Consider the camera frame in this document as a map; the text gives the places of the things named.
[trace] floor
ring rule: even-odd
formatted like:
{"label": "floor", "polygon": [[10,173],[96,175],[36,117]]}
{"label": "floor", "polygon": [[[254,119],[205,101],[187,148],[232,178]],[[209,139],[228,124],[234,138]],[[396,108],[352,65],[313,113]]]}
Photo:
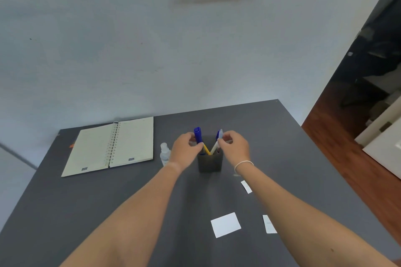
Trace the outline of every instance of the floor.
{"label": "floor", "polygon": [[401,180],[354,141],[365,128],[371,104],[340,108],[347,88],[329,82],[302,128],[401,245]]}

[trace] notebook page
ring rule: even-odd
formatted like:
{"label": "notebook page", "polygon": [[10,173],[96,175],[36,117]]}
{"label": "notebook page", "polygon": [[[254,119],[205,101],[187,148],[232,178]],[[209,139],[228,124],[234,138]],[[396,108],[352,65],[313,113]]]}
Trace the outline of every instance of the notebook page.
{"label": "notebook page", "polygon": [[79,132],[62,177],[108,168],[105,162],[114,124]]}
{"label": "notebook page", "polygon": [[153,159],[153,117],[118,123],[110,167]]}

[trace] white door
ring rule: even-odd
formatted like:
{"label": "white door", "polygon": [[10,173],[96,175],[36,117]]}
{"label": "white door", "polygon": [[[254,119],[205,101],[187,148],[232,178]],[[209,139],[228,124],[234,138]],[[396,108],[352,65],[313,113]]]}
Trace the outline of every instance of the white door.
{"label": "white door", "polygon": [[401,118],[363,150],[401,179]]}

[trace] pen holder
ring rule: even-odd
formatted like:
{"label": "pen holder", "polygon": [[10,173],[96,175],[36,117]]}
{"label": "pen holder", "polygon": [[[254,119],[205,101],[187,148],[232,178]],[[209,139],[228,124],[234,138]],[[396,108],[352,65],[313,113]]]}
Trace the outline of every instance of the pen holder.
{"label": "pen holder", "polygon": [[[214,144],[216,143],[216,136],[205,135],[202,136],[203,143],[206,147],[212,150]],[[221,165],[223,164],[223,150],[220,149],[220,153],[217,150],[213,155],[208,155],[204,149],[198,154],[198,170],[200,173],[210,173],[210,172],[220,172]]]}

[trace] table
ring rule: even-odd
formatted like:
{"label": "table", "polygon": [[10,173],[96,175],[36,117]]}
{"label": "table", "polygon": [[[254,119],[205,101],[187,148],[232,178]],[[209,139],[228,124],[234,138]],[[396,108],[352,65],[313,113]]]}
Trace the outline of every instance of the table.
{"label": "table", "polygon": [[[399,245],[353,192],[278,100],[154,118],[154,159],[61,178],[69,146],[83,128],[62,129],[0,233],[1,266],[58,266],[124,200],[162,167],[160,144],[181,134],[236,130],[257,167],[394,260]],[[179,177],[149,266],[297,266],[278,234],[266,234],[262,206],[233,176],[198,173],[196,160]],[[242,229],[215,238],[210,221],[235,212]]]}

